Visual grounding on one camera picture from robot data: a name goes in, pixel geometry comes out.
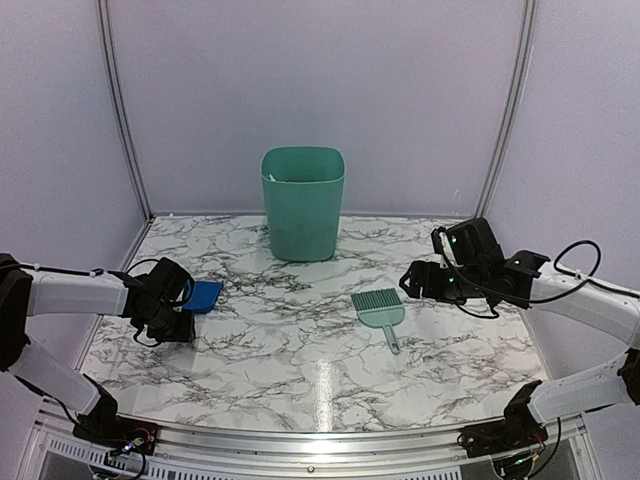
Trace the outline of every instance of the white marble surface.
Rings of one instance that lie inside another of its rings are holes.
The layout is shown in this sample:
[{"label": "white marble surface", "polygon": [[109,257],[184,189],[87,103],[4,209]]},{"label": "white marble surface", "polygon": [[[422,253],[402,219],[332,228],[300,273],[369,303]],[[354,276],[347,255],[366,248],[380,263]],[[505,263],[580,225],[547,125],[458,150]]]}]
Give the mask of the white marble surface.
[{"label": "white marble surface", "polygon": [[345,217],[334,259],[294,264],[271,255],[263,217],[157,219],[136,260],[167,256],[196,280],[224,281],[216,310],[196,317],[193,346],[155,349],[132,341],[128,320],[105,318],[82,371],[122,412],[183,424],[379,431],[500,415],[544,378],[515,309],[479,320],[398,289],[407,315],[394,356],[350,301],[394,287],[432,255],[432,229],[451,223]]}]

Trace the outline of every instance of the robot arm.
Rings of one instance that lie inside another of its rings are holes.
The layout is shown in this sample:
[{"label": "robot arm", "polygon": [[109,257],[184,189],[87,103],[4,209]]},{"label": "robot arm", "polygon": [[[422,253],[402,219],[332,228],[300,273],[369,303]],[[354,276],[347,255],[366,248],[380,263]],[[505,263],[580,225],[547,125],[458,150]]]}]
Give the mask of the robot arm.
[{"label": "robot arm", "polygon": [[74,435],[116,446],[127,436],[157,426],[117,415],[118,405],[100,385],[58,362],[25,334],[27,317],[51,313],[97,313],[131,319],[136,336],[162,342],[191,342],[193,313],[178,300],[193,279],[182,267],[162,258],[148,274],[77,272],[18,264],[0,254],[0,371],[9,372],[30,390],[49,395],[78,413]]},{"label": "robot arm", "polygon": [[544,425],[560,417],[616,403],[640,404],[638,292],[570,272],[557,261],[554,264],[529,251],[505,259],[483,218],[436,230],[432,241],[443,264],[413,262],[400,280],[409,296],[457,305],[469,298],[485,298],[490,308],[504,301],[553,312],[608,333],[630,347],[584,372],[525,385],[505,408],[504,420],[462,430],[459,441],[470,457],[546,440]]}]

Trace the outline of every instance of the teal plastic bin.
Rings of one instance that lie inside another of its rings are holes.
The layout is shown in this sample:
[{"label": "teal plastic bin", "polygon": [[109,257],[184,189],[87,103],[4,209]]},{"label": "teal plastic bin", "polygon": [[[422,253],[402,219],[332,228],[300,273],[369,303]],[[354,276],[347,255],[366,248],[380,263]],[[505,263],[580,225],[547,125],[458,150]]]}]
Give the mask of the teal plastic bin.
[{"label": "teal plastic bin", "polygon": [[281,147],[262,160],[271,251],[282,260],[319,262],[338,237],[344,159],[328,147]]}]

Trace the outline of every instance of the brush bristle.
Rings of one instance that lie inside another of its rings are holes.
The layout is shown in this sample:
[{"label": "brush bristle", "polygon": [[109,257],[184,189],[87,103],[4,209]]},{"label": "brush bristle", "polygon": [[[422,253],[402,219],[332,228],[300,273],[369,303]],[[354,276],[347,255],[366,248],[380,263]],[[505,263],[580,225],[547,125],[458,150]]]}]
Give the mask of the brush bristle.
[{"label": "brush bristle", "polygon": [[371,292],[354,293],[351,295],[356,311],[375,310],[376,308],[394,307],[402,305],[395,288],[373,290]]}]

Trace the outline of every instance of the green brush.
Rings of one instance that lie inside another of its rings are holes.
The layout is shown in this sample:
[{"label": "green brush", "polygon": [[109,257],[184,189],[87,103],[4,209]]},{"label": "green brush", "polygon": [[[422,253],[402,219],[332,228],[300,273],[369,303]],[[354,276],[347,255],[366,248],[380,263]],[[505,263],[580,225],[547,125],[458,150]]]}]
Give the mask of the green brush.
[{"label": "green brush", "polygon": [[351,301],[353,301],[360,321],[367,327],[382,328],[391,352],[398,355],[400,344],[393,331],[393,326],[404,320],[404,306],[396,290],[387,288],[354,293],[351,295]]}]

